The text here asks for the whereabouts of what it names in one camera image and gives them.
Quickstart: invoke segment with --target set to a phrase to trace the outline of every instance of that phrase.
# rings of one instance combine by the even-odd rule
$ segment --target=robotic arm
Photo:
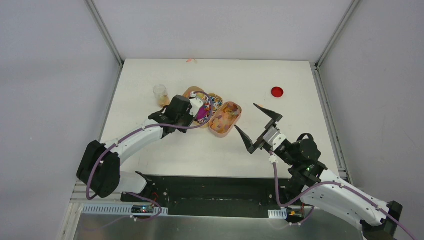
[[[368,240],[393,239],[397,224],[383,214],[382,210],[399,221],[402,205],[395,201],[387,203],[376,199],[339,178],[318,161],[321,152],[311,134],[304,133],[296,142],[291,143],[277,128],[276,122],[283,116],[257,104],[254,105],[271,118],[257,141],[253,144],[248,135],[238,126],[235,127],[250,154],[257,149],[264,149],[271,153],[269,161],[274,165],[276,174],[276,156],[291,166],[288,171],[292,178],[284,188],[283,199],[289,202],[304,192],[300,198],[303,203],[319,207],[345,220],[362,231]],[[348,189],[360,193],[362,197]],[[276,200],[279,206],[287,207],[288,204],[280,203],[279,196]]]
[[[105,153],[92,177],[91,190],[101,198],[113,192],[140,194],[147,185],[144,175],[140,172],[120,171],[120,166],[148,144],[175,132],[175,126],[184,127],[178,130],[186,133],[203,104],[194,93],[191,99],[177,95],[168,106],[151,114],[141,126],[122,137],[105,143],[92,141],[85,150],[76,176],[89,185],[96,161]]]

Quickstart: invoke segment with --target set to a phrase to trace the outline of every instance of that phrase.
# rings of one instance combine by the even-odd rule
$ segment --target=white wall
[[[123,58],[318,61],[351,0],[96,0]]]
[[[0,2],[0,239],[56,239],[118,71],[84,1]]]
[[[424,1],[364,0],[321,77],[355,184],[424,236]],[[410,239],[398,228],[398,240]]]

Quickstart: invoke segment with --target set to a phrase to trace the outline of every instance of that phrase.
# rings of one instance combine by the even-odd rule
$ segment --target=red lid
[[[272,88],[271,94],[276,98],[280,98],[284,94],[284,91],[281,87],[275,86]]]

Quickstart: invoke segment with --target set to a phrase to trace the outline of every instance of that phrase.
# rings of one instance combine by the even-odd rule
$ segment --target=white table
[[[253,106],[263,105],[283,115],[280,130],[291,142],[310,133],[322,152],[319,159],[337,175],[324,114],[321,109],[310,63],[307,61],[127,59],[113,98],[102,142],[114,139],[140,125],[159,111],[153,87],[163,84],[169,97],[182,95],[198,86],[242,108],[237,125],[253,142],[265,130],[268,116]],[[281,98],[271,88],[284,89]],[[250,155],[236,129],[218,138],[208,128],[179,131],[134,154],[121,167],[146,175],[271,178],[268,153]],[[288,166],[280,161],[279,177],[290,178]]]

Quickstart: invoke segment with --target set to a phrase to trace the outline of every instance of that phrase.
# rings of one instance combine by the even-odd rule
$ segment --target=clear plastic cup
[[[156,98],[157,104],[162,108],[170,104],[170,98],[168,97],[167,88],[162,85],[156,85],[153,87],[154,97]]]

